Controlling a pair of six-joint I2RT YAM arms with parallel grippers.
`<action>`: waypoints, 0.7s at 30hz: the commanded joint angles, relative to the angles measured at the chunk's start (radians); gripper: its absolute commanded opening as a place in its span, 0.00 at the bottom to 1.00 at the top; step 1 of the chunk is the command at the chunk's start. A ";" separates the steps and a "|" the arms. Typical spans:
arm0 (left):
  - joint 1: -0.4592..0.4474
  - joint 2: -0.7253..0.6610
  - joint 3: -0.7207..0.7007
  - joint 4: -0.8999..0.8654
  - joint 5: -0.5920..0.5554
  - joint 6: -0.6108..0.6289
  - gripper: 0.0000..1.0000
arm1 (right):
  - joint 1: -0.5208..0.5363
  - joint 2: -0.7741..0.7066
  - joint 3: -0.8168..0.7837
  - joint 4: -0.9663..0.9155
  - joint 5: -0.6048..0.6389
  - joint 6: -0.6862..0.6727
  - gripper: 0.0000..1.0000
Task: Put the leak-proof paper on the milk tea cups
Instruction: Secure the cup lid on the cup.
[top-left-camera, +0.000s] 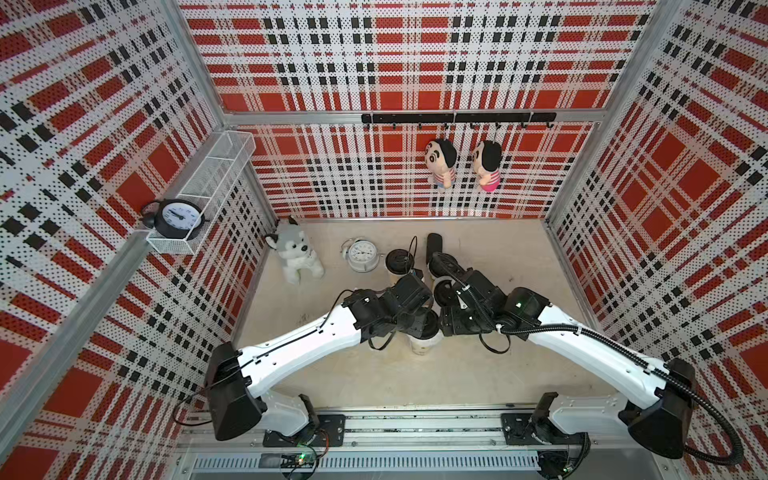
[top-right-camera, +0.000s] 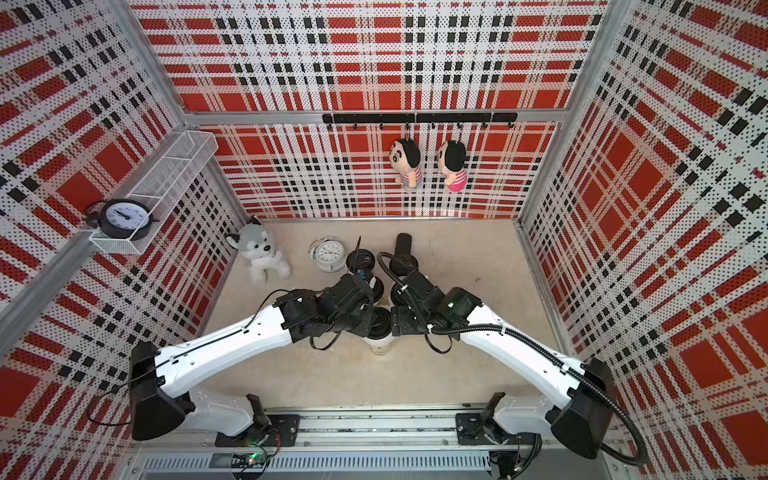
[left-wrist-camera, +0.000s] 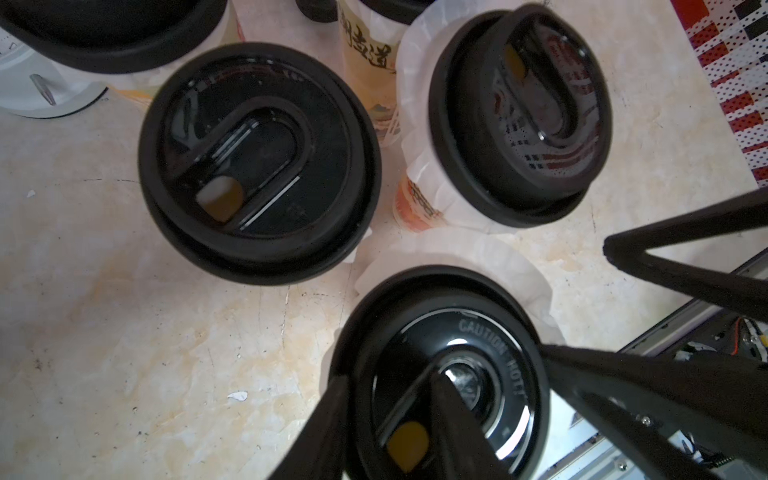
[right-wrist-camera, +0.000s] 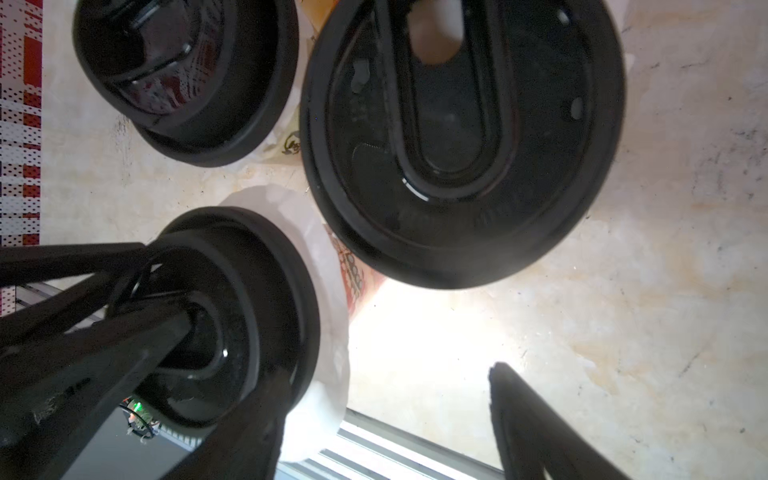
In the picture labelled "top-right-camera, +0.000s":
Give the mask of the black cup lid front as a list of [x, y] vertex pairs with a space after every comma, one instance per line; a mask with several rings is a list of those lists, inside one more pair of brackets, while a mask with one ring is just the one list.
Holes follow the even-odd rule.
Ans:
[[371, 327], [367, 336], [369, 340], [383, 340], [392, 333], [392, 315], [384, 307], [375, 307], [372, 315]]

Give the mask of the black cup lid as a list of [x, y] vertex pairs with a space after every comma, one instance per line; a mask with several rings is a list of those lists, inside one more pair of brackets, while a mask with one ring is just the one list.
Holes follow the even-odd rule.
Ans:
[[408, 302], [405, 299], [403, 292], [402, 292], [402, 286], [398, 283], [394, 283], [392, 285], [391, 291], [390, 291], [390, 300], [391, 303], [394, 306], [407, 306]]
[[374, 302], [378, 303], [382, 299], [383, 294], [384, 294], [383, 281], [379, 277], [374, 276], [370, 280], [369, 286], [371, 287], [371, 289], [373, 291], [373, 300], [374, 300]]
[[367, 336], [369, 340], [383, 340], [392, 333], [392, 315], [384, 307], [375, 307], [372, 315], [371, 327]]
[[367, 249], [356, 249], [350, 252], [346, 258], [346, 267], [350, 273], [358, 273], [361, 270], [370, 273], [375, 264], [375, 255]]
[[406, 276], [418, 268], [418, 260], [411, 254], [395, 255], [390, 260], [390, 269], [398, 277]]

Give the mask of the paper cup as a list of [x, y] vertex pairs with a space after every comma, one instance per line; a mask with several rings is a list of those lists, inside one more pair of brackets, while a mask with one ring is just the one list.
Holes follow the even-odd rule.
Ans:
[[369, 346], [372, 353], [381, 356], [389, 352], [391, 344], [393, 343], [393, 339], [389, 337], [379, 340], [366, 338], [365, 342]]

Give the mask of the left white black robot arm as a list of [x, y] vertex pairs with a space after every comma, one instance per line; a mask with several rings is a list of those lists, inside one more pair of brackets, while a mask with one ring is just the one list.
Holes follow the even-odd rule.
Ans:
[[131, 436], [159, 438], [177, 429], [235, 437], [263, 420], [254, 396], [203, 393], [210, 377], [258, 354], [332, 332], [366, 337], [381, 281], [368, 270], [347, 273], [320, 291], [281, 289], [250, 317], [197, 339], [159, 348], [137, 343], [129, 364]]

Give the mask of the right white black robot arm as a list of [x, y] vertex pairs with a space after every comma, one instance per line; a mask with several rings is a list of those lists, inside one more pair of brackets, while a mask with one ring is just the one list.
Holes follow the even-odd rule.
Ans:
[[548, 430], [571, 452], [599, 453], [632, 466], [648, 463], [639, 428], [616, 399], [610, 367], [551, 349], [506, 322], [483, 300], [454, 287], [442, 292], [420, 271], [394, 279], [399, 303], [392, 314], [396, 336], [446, 336], [492, 356], [544, 396], [544, 410], [530, 418], [530, 432]]

